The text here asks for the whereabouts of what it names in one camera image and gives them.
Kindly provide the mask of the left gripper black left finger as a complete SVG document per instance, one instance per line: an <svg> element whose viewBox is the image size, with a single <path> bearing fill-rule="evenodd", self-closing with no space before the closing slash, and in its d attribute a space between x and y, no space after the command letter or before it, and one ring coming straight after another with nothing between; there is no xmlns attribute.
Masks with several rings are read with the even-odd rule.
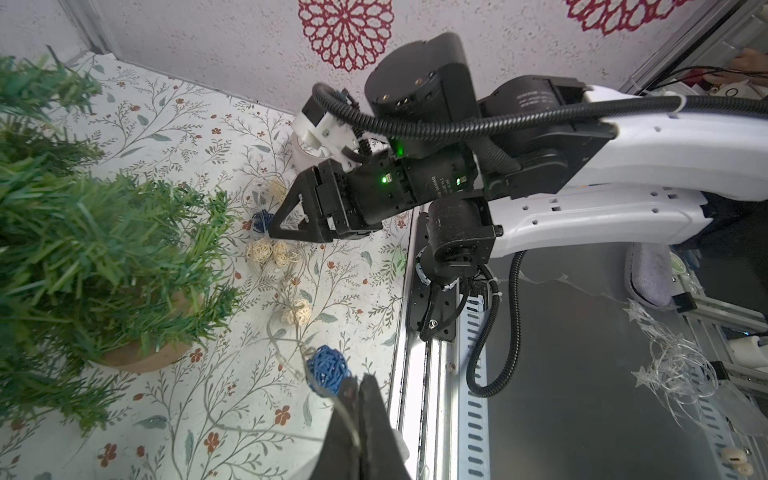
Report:
<svg viewBox="0 0 768 480"><path fill-rule="evenodd" d="M325 479L358 479L362 440L359 430L359 390L355 377L345 378L335 397L334 412L326 440L328 452L323 454Z"/></svg>

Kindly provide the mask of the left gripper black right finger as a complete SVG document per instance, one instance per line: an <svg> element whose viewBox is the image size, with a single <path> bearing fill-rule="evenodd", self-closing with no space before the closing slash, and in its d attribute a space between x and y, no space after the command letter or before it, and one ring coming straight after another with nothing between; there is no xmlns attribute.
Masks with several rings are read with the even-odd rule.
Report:
<svg viewBox="0 0 768 480"><path fill-rule="evenodd" d="M360 479L410 479L376 378L364 375L358 390Z"/></svg>

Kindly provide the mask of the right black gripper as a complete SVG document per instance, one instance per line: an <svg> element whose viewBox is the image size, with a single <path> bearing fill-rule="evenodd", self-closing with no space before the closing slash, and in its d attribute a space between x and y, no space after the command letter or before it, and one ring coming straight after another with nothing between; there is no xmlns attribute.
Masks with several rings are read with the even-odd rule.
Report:
<svg viewBox="0 0 768 480"><path fill-rule="evenodd" d="M385 150L349 172L326 160L298 174L268 234L308 243L359 238L380 230L390 217L470 190L477 176L474 156L463 146L421 159L398 158Z"/></svg>

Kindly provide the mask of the small green christmas tree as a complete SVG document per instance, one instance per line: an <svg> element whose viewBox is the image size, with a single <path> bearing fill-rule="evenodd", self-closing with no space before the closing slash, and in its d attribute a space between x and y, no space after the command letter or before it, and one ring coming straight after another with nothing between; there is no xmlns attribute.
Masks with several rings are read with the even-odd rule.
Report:
<svg viewBox="0 0 768 480"><path fill-rule="evenodd" d="M109 353L211 338L240 291L223 279L225 192L89 167L92 141L56 127L101 90L56 58L1 60L1 420L57 412L102 427L118 390L90 370Z"/></svg>

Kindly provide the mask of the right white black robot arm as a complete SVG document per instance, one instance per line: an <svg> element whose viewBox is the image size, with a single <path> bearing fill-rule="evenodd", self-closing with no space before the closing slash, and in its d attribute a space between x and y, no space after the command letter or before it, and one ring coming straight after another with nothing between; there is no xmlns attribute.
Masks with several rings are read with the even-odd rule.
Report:
<svg viewBox="0 0 768 480"><path fill-rule="evenodd" d="M272 238L359 239L426 206L416 264L441 288L528 249L766 247L763 101L636 97L535 75L480 99L453 33L392 51L364 93L369 112L314 86L295 130L330 156L298 174Z"/></svg>

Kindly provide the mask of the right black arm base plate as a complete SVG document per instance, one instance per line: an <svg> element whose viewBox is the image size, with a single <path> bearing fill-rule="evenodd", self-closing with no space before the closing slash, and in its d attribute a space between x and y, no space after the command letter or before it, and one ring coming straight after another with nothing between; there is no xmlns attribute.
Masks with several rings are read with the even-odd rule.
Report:
<svg viewBox="0 0 768 480"><path fill-rule="evenodd" d="M487 245L479 220L464 203L434 203L417 217L407 325L424 342L456 336Z"/></svg>

